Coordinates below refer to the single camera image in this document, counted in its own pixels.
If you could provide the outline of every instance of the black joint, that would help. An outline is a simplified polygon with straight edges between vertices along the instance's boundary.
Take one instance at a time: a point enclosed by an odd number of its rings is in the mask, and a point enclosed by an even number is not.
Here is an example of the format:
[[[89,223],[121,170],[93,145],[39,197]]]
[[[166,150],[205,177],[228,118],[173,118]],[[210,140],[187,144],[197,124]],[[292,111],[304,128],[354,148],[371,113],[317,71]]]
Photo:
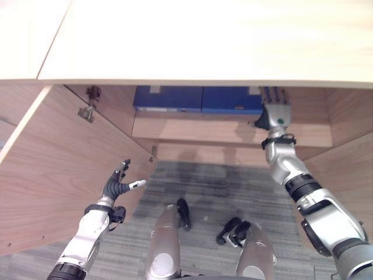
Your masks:
[[[55,265],[47,280],[84,280],[86,275],[77,265],[63,263]]]
[[[110,221],[112,223],[123,223],[124,218],[126,217],[126,208],[123,206],[116,206],[112,214],[110,215]]]
[[[84,210],[84,215],[87,214],[91,210],[100,210],[107,212],[109,216],[112,214],[112,208],[109,206],[105,205],[100,205],[100,204],[91,204],[89,205],[85,210]]]
[[[333,254],[334,256],[339,259],[340,256],[347,251],[348,249],[351,249],[352,247],[359,246],[359,245],[369,245],[368,242],[363,241],[359,238],[350,238],[345,241],[342,241],[341,243],[338,243],[333,248]]]
[[[126,208],[123,206],[116,206],[112,209],[109,206],[100,204],[91,204],[85,210],[84,214],[87,214],[91,210],[100,210],[108,213],[110,223],[123,223],[126,217]]]
[[[316,235],[306,219],[301,222],[301,225],[315,250],[325,257],[330,257],[332,254],[330,253],[328,248],[326,248],[325,245],[321,242],[320,238]]]
[[[295,140],[294,134],[284,134],[281,137],[275,138],[267,138],[262,142],[262,149],[266,148],[266,145],[270,143],[277,143],[277,144],[296,144],[297,140]]]
[[[285,185],[285,189],[295,202],[320,188],[322,188],[320,184],[309,174],[295,176]]]
[[[268,117],[268,111],[264,104],[262,104],[263,112],[259,119],[254,122],[254,126],[258,128],[262,128],[264,130],[269,130],[269,117]]]

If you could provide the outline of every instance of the wooden panel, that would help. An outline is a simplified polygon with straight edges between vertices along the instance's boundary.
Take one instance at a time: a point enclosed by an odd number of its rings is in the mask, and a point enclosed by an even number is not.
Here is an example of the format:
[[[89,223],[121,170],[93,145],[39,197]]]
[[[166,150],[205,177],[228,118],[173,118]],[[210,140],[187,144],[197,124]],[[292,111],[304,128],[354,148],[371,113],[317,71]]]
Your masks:
[[[364,221],[373,238],[373,133],[305,161],[320,184]]]
[[[70,0],[0,3],[0,80],[36,80]]]
[[[4,147],[5,142],[15,128],[15,125],[0,120],[0,150]]]
[[[327,101],[334,146],[373,131],[373,91],[336,89]]]
[[[295,152],[297,153],[298,158],[301,160],[306,160],[314,156],[320,155],[321,153],[326,152],[330,148],[317,148],[317,147],[299,147],[295,146]]]
[[[74,1],[39,79],[371,88],[372,8],[371,0]]]
[[[18,125],[42,88],[36,84],[0,85],[0,120]]]
[[[2,162],[0,254],[71,237],[121,160],[132,160],[125,181],[152,173],[156,160],[101,115],[92,124],[78,117],[84,105],[65,87],[53,87]],[[117,201],[127,219],[142,191]]]
[[[214,163],[221,165],[245,165],[269,168],[265,152],[260,148],[243,148],[219,145],[185,143],[159,143],[159,160],[178,162]]]
[[[88,103],[86,89],[90,85],[68,85],[67,87]],[[101,98],[97,111],[128,135],[132,133],[136,110],[133,107],[136,86],[100,85]]]

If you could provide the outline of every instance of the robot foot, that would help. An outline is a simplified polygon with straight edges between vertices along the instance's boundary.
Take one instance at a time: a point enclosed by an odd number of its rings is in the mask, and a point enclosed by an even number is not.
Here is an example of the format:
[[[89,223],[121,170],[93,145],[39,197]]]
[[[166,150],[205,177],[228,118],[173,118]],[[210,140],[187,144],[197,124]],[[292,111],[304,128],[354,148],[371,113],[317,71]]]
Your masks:
[[[232,218],[216,236],[216,243],[219,245],[229,243],[233,247],[242,248],[245,244],[246,233],[250,226],[251,223],[246,220],[241,221],[238,217]]]
[[[189,214],[189,206],[185,199],[180,198],[177,203],[178,212],[180,215],[180,222],[179,222],[179,228],[183,228],[186,231],[189,231],[192,227],[191,225],[191,217]]]

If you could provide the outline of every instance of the gray carpet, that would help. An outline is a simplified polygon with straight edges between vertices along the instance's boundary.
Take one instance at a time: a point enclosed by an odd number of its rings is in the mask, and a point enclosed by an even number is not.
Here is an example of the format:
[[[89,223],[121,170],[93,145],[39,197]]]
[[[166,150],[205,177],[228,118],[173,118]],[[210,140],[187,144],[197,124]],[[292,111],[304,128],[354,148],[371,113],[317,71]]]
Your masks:
[[[268,170],[160,162],[134,218],[109,233],[87,279],[143,280],[150,231],[164,207],[180,197],[188,201],[193,223],[190,232],[180,231],[185,274],[234,275],[239,249],[215,243],[233,216],[262,225],[275,248],[277,280],[327,280],[335,271],[331,258],[300,243],[292,202]],[[1,257],[0,278],[46,279],[66,242]]]

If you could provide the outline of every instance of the robot forearm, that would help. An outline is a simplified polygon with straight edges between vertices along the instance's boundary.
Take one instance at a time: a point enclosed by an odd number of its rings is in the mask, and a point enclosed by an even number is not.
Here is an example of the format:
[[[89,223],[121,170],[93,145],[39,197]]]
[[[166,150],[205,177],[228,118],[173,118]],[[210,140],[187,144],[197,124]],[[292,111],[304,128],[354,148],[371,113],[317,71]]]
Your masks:
[[[70,240],[47,280],[84,280],[95,261],[100,242],[108,233],[111,223],[122,223],[125,208],[114,207],[117,197],[133,188],[143,186],[145,180],[122,184],[129,160],[122,162],[107,181],[96,204],[88,206],[79,222],[79,229]]]
[[[315,249],[333,256],[341,279],[373,279],[373,246],[360,222],[312,177],[295,154],[294,136],[286,134],[290,105],[286,98],[271,98],[267,92],[264,114],[256,126],[269,130],[262,143],[271,174],[281,184],[305,218],[302,222]]]

